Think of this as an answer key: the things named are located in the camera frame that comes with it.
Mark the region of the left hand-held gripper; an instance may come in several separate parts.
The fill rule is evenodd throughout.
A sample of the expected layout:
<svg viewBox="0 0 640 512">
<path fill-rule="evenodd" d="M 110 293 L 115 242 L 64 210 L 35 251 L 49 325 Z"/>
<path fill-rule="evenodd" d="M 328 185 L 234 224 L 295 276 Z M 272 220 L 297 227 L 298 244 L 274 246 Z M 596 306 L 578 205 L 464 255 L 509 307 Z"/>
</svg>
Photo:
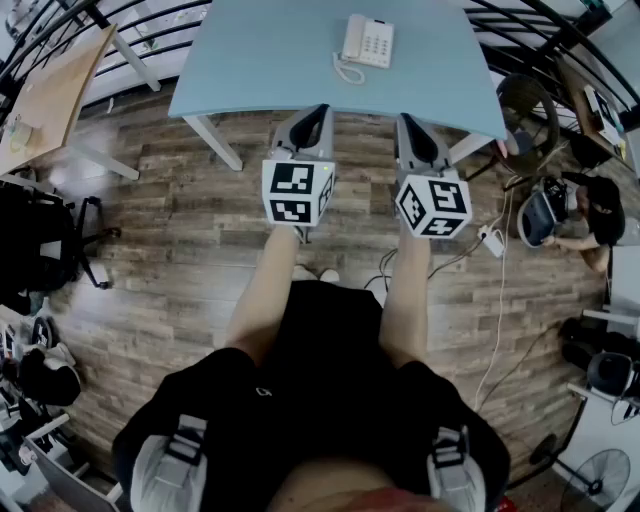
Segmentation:
<svg viewBox="0 0 640 512">
<path fill-rule="evenodd" d="M 276 129 L 272 151 L 262 162 L 262 200 L 272 225 L 291 227 L 302 244 L 309 243 L 335 190 L 336 164 L 312 156 L 332 156 L 334 112 L 317 104 L 295 112 Z"/>
</svg>

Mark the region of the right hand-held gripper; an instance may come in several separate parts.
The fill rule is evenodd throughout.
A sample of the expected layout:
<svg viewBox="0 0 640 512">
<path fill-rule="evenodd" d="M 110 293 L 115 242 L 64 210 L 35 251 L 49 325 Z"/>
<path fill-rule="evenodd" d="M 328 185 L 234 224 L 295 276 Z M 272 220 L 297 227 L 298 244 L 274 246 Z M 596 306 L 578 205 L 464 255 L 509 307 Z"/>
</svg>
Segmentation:
<svg viewBox="0 0 640 512">
<path fill-rule="evenodd" d="M 396 121 L 396 160 L 405 171 L 432 170 L 408 173 L 396 193 L 396 209 L 409 233 L 414 238 L 455 238 L 473 212 L 469 185 L 449 168 L 444 140 L 426 121 L 401 113 Z"/>
</svg>

